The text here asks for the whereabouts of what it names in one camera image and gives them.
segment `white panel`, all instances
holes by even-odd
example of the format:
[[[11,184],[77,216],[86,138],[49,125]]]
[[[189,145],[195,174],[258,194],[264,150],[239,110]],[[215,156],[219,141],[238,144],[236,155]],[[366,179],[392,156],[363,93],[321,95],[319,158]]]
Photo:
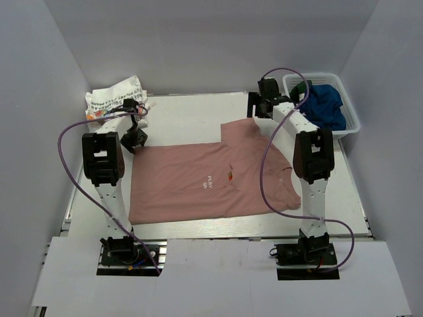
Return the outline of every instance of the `white panel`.
[[[21,317],[71,192],[58,136],[84,118],[89,87],[42,0],[0,1],[0,46],[0,307]],[[63,150],[77,173],[75,130]]]
[[[148,115],[149,127],[147,145],[176,145],[187,143],[207,143],[220,141],[220,124],[243,119],[247,113],[247,95],[243,93],[164,96],[152,97],[157,105]],[[276,123],[272,120],[256,121],[261,132],[269,136]],[[281,129],[274,144],[289,161],[292,161],[293,138]],[[349,175],[345,158],[339,143],[334,143],[335,169],[327,186],[327,218],[335,218],[349,224],[356,234],[368,233],[364,221],[360,198]],[[126,171],[122,180],[125,205],[130,205],[130,186],[132,176],[131,154],[126,154]],[[292,173],[294,188],[301,194],[299,179]],[[91,181],[84,176],[81,185],[94,197],[98,197]],[[69,236],[106,235],[106,224],[101,211],[80,193],[75,196],[72,207],[72,223]],[[302,215],[302,210],[292,211]],[[260,237],[260,236],[297,236],[301,221],[286,219],[277,214],[255,215],[226,219],[206,219],[137,225],[135,233],[142,239],[157,240],[168,238],[205,238],[205,237]],[[348,231],[334,223],[328,223],[331,235],[348,234]]]
[[[46,2],[93,88],[135,74],[166,94],[256,89],[282,65],[338,73],[377,0]]]
[[[154,278],[95,276],[100,243],[93,241],[53,239],[33,302],[48,307],[46,316],[410,314],[384,242],[358,242],[340,280],[277,281],[271,242],[172,240]],[[349,247],[335,243],[338,258]]]
[[[380,1],[341,72],[362,130],[346,149],[376,237],[423,316],[423,2]]]

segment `laundry basket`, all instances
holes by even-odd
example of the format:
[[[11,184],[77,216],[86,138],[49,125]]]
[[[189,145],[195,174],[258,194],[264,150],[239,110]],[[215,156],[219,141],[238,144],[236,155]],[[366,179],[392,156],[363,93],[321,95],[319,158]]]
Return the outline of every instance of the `laundry basket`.
[[[351,101],[346,94],[344,85],[341,83],[341,80],[335,74],[330,73],[306,73],[303,74],[304,78],[310,80],[313,85],[331,85],[333,86],[341,95],[343,106],[341,106],[341,112],[345,117],[346,129],[342,131],[333,131],[333,138],[340,139],[341,137],[355,133],[360,130],[360,123],[358,121],[356,112],[354,111]],[[285,93],[289,96],[289,92],[293,87],[299,84],[301,81],[300,76],[296,74],[285,75],[282,78],[284,84]]]

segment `plastic basket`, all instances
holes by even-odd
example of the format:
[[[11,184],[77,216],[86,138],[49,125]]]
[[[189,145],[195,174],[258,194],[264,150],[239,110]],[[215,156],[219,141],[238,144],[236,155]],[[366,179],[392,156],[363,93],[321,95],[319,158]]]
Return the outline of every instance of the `plastic basket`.
[[[346,129],[342,131],[333,131],[333,138],[340,139],[341,137],[355,133],[360,130],[360,123],[357,118],[357,114],[352,107],[351,101],[346,94],[344,85],[341,83],[341,80],[335,74],[330,73],[308,73],[303,74],[303,76],[310,80],[313,85],[331,85],[333,86],[341,95],[343,106],[341,106],[341,112],[345,117]],[[293,87],[299,84],[302,81],[301,77],[294,74],[285,75],[282,78],[284,84],[285,93],[289,96],[289,92]]]

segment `cable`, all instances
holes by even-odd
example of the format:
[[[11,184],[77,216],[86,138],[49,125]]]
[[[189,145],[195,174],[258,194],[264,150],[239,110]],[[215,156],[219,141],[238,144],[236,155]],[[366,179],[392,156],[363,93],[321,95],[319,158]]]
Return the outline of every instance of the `cable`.
[[[144,116],[146,116],[148,114],[148,110],[144,107],[141,106],[141,108],[145,111]],[[59,135],[59,139],[58,139],[58,151],[59,151],[59,157],[60,157],[60,161],[61,164],[63,165],[63,168],[65,169],[66,174],[69,176],[69,179],[71,180],[72,184],[75,185],[75,187],[86,197],[88,198],[90,201],[92,201],[92,203],[94,203],[98,208],[102,209],[110,218],[112,218],[112,220],[116,223],[116,225],[119,227],[120,230],[122,230],[126,235],[132,237],[135,241],[137,241],[138,243],[140,243],[144,250],[147,252],[148,256],[150,257],[151,262],[153,263],[157,273],[160,275],[160,269],[157,266],[156,261],[154,260],[154,258],[151,256],[150,254],[150,250],[148,249],[148,247],[144,244],[144,242],[139,239],[135,234],[133,234],[132,232],[129,232],[128,230],[125,229],[124,226],[122,226],[122,224],[120,223],[120,221],[116,218],[113,217],[113,214],[111,212],[109,212],[109,210],[107,210],[105,207],[103,207],[103,205],[101,205],[99,202],[97,202],[97,200],[95,200],[93,197],[91,197],[76,181],[76,179],[73,177],[71,171],[69,170],[69,168],[67,167],[65,158],[63,157],[63,151],[61,149],[61,140],[63,139],[63,136],[65,135],[66,132],[68,132],[70,129],[72,129],[73,127],[77,127],[78,125],[83,125],[83,124],[87,124],[87,123],[91,123],[91,122],[100,122],[100,121],[104,121],[104,120],[109,120],[109,119],[114,119],[114,118],[119,118],[119,117],[124,117],[124,116],[132,116],[133,113],[125,113],[125,114],[114,114],[113,116],[109,116],[109,117],[105,117],[105,118],[98,118],[98,119],[92,119],[92,120],[85,120],[85,121],[80,121],[80,122],[76,122],[71,124],[70,126],[68,126],[67,128],[65,128]]]
[[[322,270],[322,272],[331,272],[331,271],[334,271],[334,270],[336,270],[336,269],[338,269],[338,268],[340,268],[341,266],[343,266],[349,259],[350,259],[350,257],[351,257],[351,255],[352,255],[352,252],[353,252],[353,250],[354,250],[354,246],[355,246],[355,239],[354,239],[354,233],[352,232],[352,229],[350,228],[350,226],[348,226],[345,222],[343,222],[343,221],[341,221],[341,220],[336,220],[336,219],[320,219],[320,218],[318,218],[318,217],[309,217],[309,216],[296,216],[296,215],[289,215],[289,214],[286,214],[286,213],[283,213],[283,212],[281,212],[281,211],[278,211],[277,209],[275,209],[270,203],[269,203],[269,201],[267,200],[267,198],[266,198],[266,194],[264,193],[264,186],[263,186],[263,170],[264,170],[264,162],[265,162],[265,160],[266,160],[266,156],[267,156],[267,153],[268,153],[268,151],[269,151],[269,148],[270,148],[270,146],[272,145],[272,142],[273,142],[273,139],[275,138],[275,136],[276,136],[276,134],[277,134],[277,132],[279,131],[279,129],[283,126],[283,124],[286,122],[286,120],[288,120],[288,118],[299,108],[299,107],[301,107],[301,105],[303,105],[304,104],[304,102],[308,99],[308,97],[309,97],[309,94],[310,94],[310,87],[309,87],[309,83],[305,80],[305,78],[304,78],[304,76],[301,74],[301,73],[299,73],[299,72],[297,72],[297,71],[295,71],[295,70],[293,70],[293,69],[290,69],[290,68],[287,68],[287,67],[277,67],[277,68],[273,68],[273,69],[271,69],[271,70],[269,70],[267,73],[265,73],[263,76],[262,76],[262,79],[263,78],[265,78],[265,76],[267,76],[267,75],[269,75],[270,73],[272,73],[272,72],[274,72],[274,71],[278,71],[278,70],[284,70],[284,71],[291,71],[291,72],[293,72],[293,73],[295,73],[295,74],[297,74],[297,75],[299,75],[300,77],[301,77],[301,79],[303,79],[303,81],[304,81],[304,83],[305,83],[305,87],[306,87],[306,93],[305,93],[305,97],[304,97],[304,99],[302,100],[302,101],[300,101],[295,107],[294,107],[294,109],[292,109],[284,118],[283,118],[283,120],[278,124],[278,126],[276,127],[276,129],[275,129],[275,131],[273,131],[273,133],[272,133],[272,135],[270,136],[270,139],[269,139],[269,143],[267,144],[267,147],[266,147],[266,149],[264,150],[264,153],[263,153],[263,157],[262,157],[262,161],[261,161],[261,163],[260,163],[260,192],[261,192],[261,194],[262,194],[262,198],[263,198],[263,201],[264,201],[264,203],[267,205],[267,207],[269,207],[269,209],[270,210],[272,210],[273,212],[275,212],[275,213],[277,213],[277,214],[279,214],[279,215],[281,215],[281,216],[284,216],[284,217],[287,217],[287,218],[291,218],[291,219],[305,219],[305,220],[318,220],[318,221],[323,221],[323,222],[326,222],[326,223],[339,223],[340,225],[343,225],[344,227],[346,227],[347,229],[348,229],[348,231],[350,232],[350,235],[351,235],[351,248],[350,248],[350,251],[348,252],[348,254],[347,254],[347,256],[345,257],[345,259],[341,262],[341,263],[339,263],[338,265],[336,265],[336,266],[334,266],[334,267],[331,267],[330,269],[325,269],[325,270]]]

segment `gray wall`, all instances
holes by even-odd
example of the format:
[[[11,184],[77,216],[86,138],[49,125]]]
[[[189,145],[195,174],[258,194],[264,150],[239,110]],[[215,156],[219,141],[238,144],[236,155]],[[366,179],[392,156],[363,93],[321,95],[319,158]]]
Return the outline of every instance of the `gray wall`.
[[[93,88],[256,89],[289,65],[339,73],[377,0],[46,0]]]
[[[423,316],[422,17],[420,0],[381,0],[340,74],[362,123],[348,159],[413,316]]]
[[[71,191],[57,138],[89,87],[42,0],[1,1],[0,43],[0,314],[22,317]],[[80,133],[65,140],[73,171]]]

